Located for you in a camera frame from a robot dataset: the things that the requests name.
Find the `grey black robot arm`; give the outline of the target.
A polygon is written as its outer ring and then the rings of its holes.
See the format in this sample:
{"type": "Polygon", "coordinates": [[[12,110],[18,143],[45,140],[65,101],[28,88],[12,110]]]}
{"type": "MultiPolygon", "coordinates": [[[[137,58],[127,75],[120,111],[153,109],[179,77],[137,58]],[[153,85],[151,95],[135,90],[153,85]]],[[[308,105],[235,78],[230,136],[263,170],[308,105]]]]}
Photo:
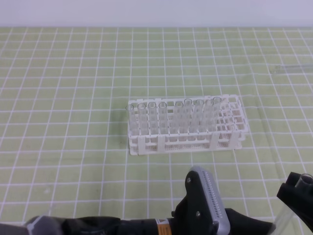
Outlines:
{"type": "Polygon", "coordinates": [[[272,223],[225,208],[213,175],[204,168],[190,169],[185,188],[186,196],[166,219],[37,216],[22,226],[1,224],[0,232],[3,235],[280,235],[294,215],[309,229],[313,227],[310,174],[289,174],[277,193],[284,207],[272,223]]]}

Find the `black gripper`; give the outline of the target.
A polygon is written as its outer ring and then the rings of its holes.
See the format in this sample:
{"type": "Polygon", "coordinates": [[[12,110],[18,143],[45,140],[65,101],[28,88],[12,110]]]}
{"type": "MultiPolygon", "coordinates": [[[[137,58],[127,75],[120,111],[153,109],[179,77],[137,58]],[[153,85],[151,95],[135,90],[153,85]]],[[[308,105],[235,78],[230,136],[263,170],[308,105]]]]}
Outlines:
{"type": "MultiPolygon", "coordinates": [[[[313,214],[313,177],[310,174],[291,172],[277,193],[277,197],[297,215],[313,214]]],[[[229,235],[266,235],[272,228],[271,222],[253,219],[237,211],[227,208],[226,215],[230,223],[229,235]]],[[[170,219],[170,227],[174,235],[216,235],[219,224],[204,223],[208,230],[192,226],[185,216],[170,219]]]]}

